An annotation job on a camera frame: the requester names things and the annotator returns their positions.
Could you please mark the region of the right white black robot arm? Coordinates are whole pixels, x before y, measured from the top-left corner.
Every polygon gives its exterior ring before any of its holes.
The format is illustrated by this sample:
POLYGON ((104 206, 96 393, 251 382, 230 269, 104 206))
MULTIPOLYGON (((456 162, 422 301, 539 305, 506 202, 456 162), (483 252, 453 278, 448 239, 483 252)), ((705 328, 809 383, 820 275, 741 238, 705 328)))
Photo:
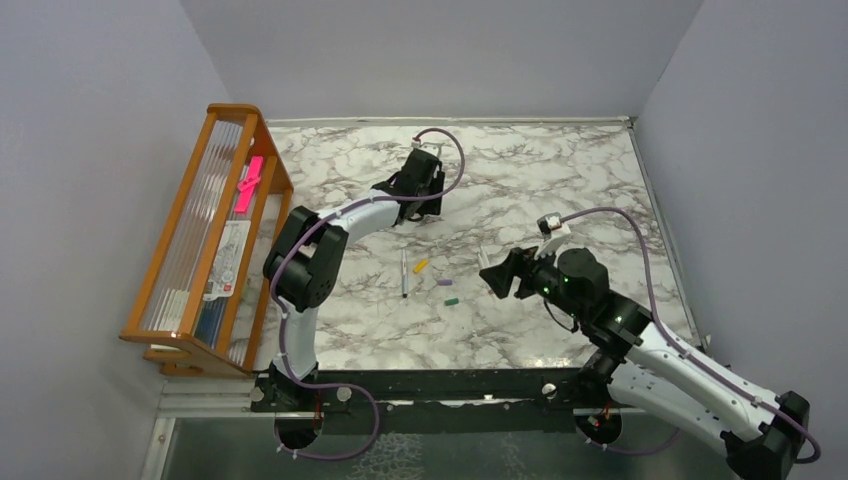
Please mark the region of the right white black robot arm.
POLYGON ((809 402, 746 380, 674 335, 636 301, 611 289, 607 268, 586 248, 559 256, 512 249, 484 268, 500 299, 538 295, 578 325, 597 351, 577 380, 579 398, 642 409, 726 457, 743 479, 785 479, 802 447, 809 402))

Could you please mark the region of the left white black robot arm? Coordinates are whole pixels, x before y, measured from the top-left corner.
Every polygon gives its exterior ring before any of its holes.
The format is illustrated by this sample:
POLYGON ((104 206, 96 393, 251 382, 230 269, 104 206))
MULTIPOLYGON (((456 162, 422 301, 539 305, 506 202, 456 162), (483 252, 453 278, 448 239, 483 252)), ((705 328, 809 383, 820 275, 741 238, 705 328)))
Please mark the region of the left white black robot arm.
POLYGON ((273 364, 284 374, 275 393, 285 407, 298 411, 313 401, 315 386, 307 376, 317 367, 317 313, 335 287, 346 248, 417 215, 438 215, 444 182, 441 160, 414 149, 398 172, 365 196, 335 209, 300 206, 288 214, 263 265, 271 299, 282 310, 273 364))

